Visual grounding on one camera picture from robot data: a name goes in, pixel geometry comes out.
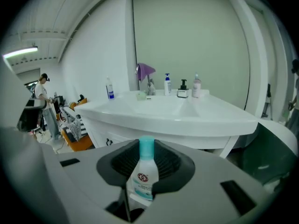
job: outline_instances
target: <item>floor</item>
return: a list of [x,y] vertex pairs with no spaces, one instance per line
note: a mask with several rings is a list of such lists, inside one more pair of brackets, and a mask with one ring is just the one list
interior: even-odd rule
[[[60,121],[58,122],[58,125],[60,126],[59,129],[62,129],[64,127],[64,124],[61,123]],[[50,135],[50,132],[48,129],[45,132],[42,130],[40,130],[39,132],[36,132],[37,141],[39,143],[45,143],[45,144],[51,145],[56,154],[73,152],[73,150],[67,145],[67,143],[63,137],[61,137],[58,140],[54,140],[51,138],[51,135]]]

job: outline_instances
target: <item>black slot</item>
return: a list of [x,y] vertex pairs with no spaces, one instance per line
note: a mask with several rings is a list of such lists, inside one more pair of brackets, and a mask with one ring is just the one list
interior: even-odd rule
[[240,188],[235,181],[221,182],[220,185],[237,208],[239,214],[242,216],[253,209],[256,204],[251,198]]
[[68,159],[68,160],[61,161],[60,164],[62,167],[66,167],[66,166],[75,164],[77,162],[80,162],[80,161],[78,159]]

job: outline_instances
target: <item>bottle label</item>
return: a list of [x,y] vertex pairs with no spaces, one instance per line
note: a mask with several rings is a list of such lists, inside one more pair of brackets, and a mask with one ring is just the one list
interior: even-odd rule
[[134,191],[138,195],[140,195],[148,200],[153,200],[153,196],[151,194],[152,185],[146,184],[146,182],[149,180],[148,177],[141,173],[139,173],[137,176],[138,176],[138,180],[135,179],[134,177],[132,177],[133,182],[135,183]]
[[113,99],[114,98],[114,93],[113,93],[112,85],[109,85],[109,87],[106,86],[106,89],[107,89],[108,98]]
[[193,84],[193,89],[192,89],[192,96],[195,98],[199,98],[199,91],[200,91],[201,85],[199,83],[194,83]]
[[168,86],[168,92],[170,93],[171,92],[171,82],[168,82],[167,86]]

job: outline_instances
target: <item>fluorescent light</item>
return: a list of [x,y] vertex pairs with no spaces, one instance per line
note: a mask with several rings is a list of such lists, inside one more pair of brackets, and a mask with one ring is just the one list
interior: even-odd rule
[[7,59],[7,58],[10,58],[12,56],[17,56],[17,55],[20,55],[20,54],[25,54],[25,53],[34,52],[34,51],[37,51],[37,47],[22,48],[20,50],[15,50],[15,51],[9,52],[9,53],[3,55],[3,57],[5,59]]

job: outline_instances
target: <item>white countertop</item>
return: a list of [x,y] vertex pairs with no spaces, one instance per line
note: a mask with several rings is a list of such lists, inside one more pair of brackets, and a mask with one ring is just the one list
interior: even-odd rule
[[253,133],[258,118],[248,112],[201,90],[200,98],[178,98],[176,90],[164,96],[157,90],[151,100],[137,101],[136,93],[129,91],[114,100],[101,104],[89,102],[76,106],[82,117],[118,126],[155,133],[195,137],[222,137]]

